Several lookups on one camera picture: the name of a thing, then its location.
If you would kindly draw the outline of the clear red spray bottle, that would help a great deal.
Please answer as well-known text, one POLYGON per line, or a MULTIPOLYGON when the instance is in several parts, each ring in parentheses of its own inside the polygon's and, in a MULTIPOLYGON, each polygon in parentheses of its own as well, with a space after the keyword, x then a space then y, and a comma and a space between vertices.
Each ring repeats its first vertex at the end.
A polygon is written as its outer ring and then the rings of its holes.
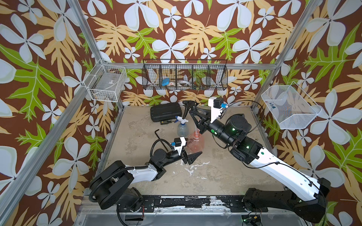
POLYGON ((205 141, 199 130, 194 131, 188 138, 187 148, 190 153, 202 152, 205 147, 205 141))

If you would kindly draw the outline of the black spray nozzle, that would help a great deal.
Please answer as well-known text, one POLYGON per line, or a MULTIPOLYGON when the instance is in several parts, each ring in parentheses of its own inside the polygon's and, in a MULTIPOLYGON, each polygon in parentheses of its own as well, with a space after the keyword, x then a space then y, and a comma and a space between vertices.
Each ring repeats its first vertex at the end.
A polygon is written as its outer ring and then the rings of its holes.
POLYGON ((186 116, 187 114, 189 113, 189 110, 195 110, 196 107, 199 105, 199 103, 195 102, 195 101, 191 101, 191 100, 185 100, 185 101, 182 101, 185 109, 184 109, 184 113, 183 113, 183 116, 182 118, 183 119, 186 119, 186 116))

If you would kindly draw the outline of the clear blue spray bottle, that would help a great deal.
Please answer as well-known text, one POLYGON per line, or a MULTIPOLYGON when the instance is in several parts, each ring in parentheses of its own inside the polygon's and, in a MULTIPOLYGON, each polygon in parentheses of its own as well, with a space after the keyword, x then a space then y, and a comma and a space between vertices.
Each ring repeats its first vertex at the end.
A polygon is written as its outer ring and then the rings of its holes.
POLYGON ((177 135, 178 137, 187 138, 189 135, 189 128, 186 123, 180 123, 177 128, 177 135))

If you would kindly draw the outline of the blue white spray nozzle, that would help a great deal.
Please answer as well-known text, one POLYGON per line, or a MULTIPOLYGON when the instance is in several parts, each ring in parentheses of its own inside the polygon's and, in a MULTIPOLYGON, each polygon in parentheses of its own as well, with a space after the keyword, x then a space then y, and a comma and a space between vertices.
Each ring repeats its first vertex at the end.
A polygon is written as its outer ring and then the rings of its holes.
POLYGON ((185 124, 185 123, 188 122, 188 120, 187 120, 187 119, 183 119, 181 116, 176 116, 176 121, 175 121, 175 123, 176 123, 176 122, 180 122, 181 124, 185 124))

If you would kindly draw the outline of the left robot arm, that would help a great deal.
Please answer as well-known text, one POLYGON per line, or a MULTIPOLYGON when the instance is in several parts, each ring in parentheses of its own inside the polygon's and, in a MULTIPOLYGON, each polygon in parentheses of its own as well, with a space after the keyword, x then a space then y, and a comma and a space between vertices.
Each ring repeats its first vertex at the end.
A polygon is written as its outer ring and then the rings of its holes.
POLYGON ((152 144, 150 160, 145 165, 129 166, 121 160, 115 161, 90 183, 89 201, 98 203, 105 210, 121 203, 131 184, 156 181, 166 173, 166 166, 177 161, 193 164, 202 152, 187 154, 187 144, 188 140, 184 137, 177 137, 171 143, 159 138, 152 144))

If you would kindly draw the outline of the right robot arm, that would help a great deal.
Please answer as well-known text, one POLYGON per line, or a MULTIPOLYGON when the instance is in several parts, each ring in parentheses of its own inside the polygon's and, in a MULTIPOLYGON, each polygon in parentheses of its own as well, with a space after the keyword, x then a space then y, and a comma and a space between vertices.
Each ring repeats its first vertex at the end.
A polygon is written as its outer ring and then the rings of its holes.
POLYGON ((192 117, 201 134, 210 132, 247 168, 260 169, 287 188, 283 191, 249 188, 242 199, 245 209, 276 208, 291 211, 311 223, 326 221, 326 197, 331 186, 327 179, 315 179, 298 171, 248 137, 252 129, 244 114, 234 114, 222 123, 220 119, 229 107, 220 98, 210 98, 209 109, 200 108, 195 101, 183 101, 183 104, 184 114, 192 117))

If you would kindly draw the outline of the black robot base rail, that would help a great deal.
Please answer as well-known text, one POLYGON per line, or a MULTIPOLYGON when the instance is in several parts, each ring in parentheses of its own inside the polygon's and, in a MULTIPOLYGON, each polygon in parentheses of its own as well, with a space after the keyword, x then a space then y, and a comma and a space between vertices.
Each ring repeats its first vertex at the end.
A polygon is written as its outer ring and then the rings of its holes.
POLYGON ((122 195, 117 205, 121 212, 146 212, 154 213, 156 209, 176 208, 205 210, 207 208, 226 208, 231 212, 247 212, 242 195, 222 196, 160 196, 144 195, 133 197, 122 195))

